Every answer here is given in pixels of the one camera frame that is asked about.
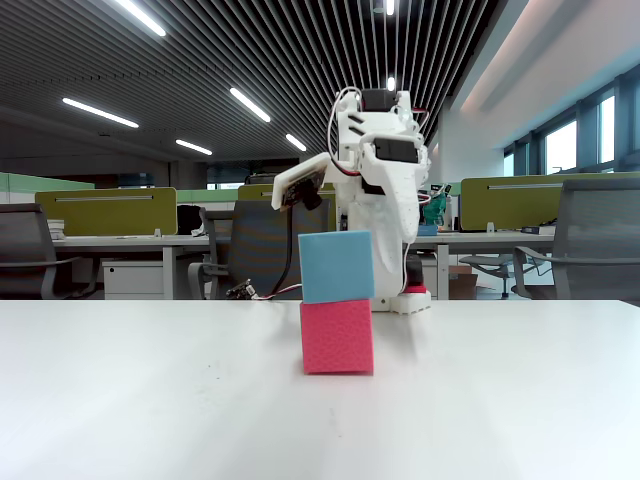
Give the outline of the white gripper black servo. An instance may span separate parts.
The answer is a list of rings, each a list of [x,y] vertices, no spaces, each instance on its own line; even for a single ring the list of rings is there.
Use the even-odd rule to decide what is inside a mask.
[[[423,136],[404,109],[345,109],[335,118],[335,168],[383,191],[355,195],[348,206],[348,229],[371,233],[376,275],[401,275],[402,245],[417,237],[419,189],[430,167]]]

